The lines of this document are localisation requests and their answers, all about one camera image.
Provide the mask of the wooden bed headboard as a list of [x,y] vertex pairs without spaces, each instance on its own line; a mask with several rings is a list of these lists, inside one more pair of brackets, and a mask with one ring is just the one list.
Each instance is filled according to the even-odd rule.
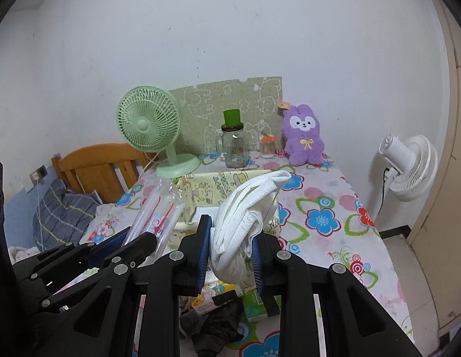
[[114,203],[139,180],[139,168],[155,158],[127,143],[104,143],[53,156],[58,178],[75,192],[97,192],[101,201]]

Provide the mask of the purple plush bunny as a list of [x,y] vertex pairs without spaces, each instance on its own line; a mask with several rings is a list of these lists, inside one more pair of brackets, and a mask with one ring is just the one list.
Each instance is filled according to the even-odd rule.
[[290,105],[283,110],[281,131],[290,165],[323,163],[325,145],[320,136],[320,123],[308,105]]

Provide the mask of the black umbrella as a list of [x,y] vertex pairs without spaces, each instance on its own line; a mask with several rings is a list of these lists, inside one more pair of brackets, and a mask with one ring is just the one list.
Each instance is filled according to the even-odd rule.
[[180,328],[192,341],[197,356],[217,356],[225,346],[244,338],[238,331],[244,314],[242,298],[235,291],[217,298],[221,305],[206,314],[189,307],[180,315]]

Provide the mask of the wall power socket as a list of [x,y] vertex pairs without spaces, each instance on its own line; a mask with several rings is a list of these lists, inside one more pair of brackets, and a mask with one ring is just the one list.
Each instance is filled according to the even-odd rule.
[[33,173],[30,174],[30,180],[33,185],[38,184],[41,182],[48,174],[47,168],[45,165],[42,165],[38,169],[36,169]]

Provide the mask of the toothpick jar orange lid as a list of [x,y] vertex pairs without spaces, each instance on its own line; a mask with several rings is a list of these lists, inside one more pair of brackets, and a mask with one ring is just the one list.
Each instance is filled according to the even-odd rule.
[[259,141],[259,153],[262,158],[270,159],[276,152],[277,138],[271,134],[262,134]]

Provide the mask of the green desk fan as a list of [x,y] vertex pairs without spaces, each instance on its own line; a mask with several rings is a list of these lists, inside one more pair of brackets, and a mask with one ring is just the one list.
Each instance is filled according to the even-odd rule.
[[188,175],[200,164],[193,154],[176,152],[180,121],[175,97],[150,85],[133,88],[117,107],[117,127],[133,148],[146,153],[166,153],[164,162],[157,165],[156,175],[169,180]]

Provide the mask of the grey plaid pillow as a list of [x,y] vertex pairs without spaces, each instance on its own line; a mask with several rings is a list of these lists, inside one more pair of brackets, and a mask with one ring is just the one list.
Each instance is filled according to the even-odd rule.
[[75,192],[61,179],[55,179],[40,198],[33,217],[37,248],[43,252],[68,243],[77,245],[99,205],[95,194]]

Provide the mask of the floral tablecloth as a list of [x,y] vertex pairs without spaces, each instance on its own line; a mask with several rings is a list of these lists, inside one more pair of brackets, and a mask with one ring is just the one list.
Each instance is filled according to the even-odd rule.
[[[282,249],[309,264],[329,267],[343,264],[379,301],[413,342],[413,327],[405,297],[391,257],[366,208],[341,170],[326,154],[321,165],[295,167],[283,151],[264,159],[251,153],[240,171],[286,170],[292,174],[277,195],[279,223],[271,222]],[[199,156],[194,173],[230,172],[216,154]],[[132,224],[157,178],[145,174],[116,203],[98,207],[80,244],[102,242]],[[238,326],[240,342],[225,346],[217,356],[279,356],[279,318],[248,322],[245,314]]]

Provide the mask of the yellow cartoon tissue pack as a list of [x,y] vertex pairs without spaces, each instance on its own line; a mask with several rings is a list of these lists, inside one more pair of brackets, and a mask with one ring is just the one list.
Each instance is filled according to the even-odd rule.
[[201,293],[197,297],[192,297],[190,302],[198,314],[206,314],[242,295],[243,290],[238,284],[220,281],[212,270],[208,270]]

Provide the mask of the white cloth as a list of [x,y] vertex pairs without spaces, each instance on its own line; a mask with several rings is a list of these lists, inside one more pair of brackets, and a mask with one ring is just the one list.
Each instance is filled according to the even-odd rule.
[[219,206],[210,229],[210,264],[218,280],[254,286],[251,266],[252,240],[274,214],[277,192],[289,182],[286,170],[254,176],[243,182]]

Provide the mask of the clear plastic packet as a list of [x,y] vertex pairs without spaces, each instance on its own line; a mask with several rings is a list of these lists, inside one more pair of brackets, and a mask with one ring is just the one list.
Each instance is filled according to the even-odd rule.
[[166,245],[169,235],[184,210],[185,202],[182,191],[172,181],[160,179],[131,225],[123,245],[144,233],[153,234],[158,246]]

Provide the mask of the green tissue pack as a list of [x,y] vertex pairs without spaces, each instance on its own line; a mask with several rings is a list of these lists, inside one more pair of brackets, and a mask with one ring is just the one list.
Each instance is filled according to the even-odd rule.
[[242,296],[243,308],[248,322],[259,322],[279,314],[281,296],[262,299],[256,288],[245,289]]

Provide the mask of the green patterned cardboard panel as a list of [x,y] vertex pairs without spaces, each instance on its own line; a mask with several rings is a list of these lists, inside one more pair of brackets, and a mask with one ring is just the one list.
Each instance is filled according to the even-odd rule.
[[252,77],[190,85],[171,91],[180,106],[181,130],[175,142],[178,153],[196,156],[218,151],[217,139],[225,123],[224,112],[237,109],[247,148],[259,150],[260,137],[270,134],[281,143],[281,120],[277,102],[283,99],[280,76]]

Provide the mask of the glass mason jar mug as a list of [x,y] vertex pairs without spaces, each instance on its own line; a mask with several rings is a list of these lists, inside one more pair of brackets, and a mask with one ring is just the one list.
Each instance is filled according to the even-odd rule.
[[243,124],[237,126],[222,125],[221,134],[216,138],[216,149],[227,168],[246,167],[249,155]]

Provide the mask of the green plastic cup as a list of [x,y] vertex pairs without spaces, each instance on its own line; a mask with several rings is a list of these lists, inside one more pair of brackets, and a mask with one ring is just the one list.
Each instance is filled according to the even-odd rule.
[[239,109],[229,109],[223,112],[224,125],[227,127],[239,126],[241,122],[241,115]]

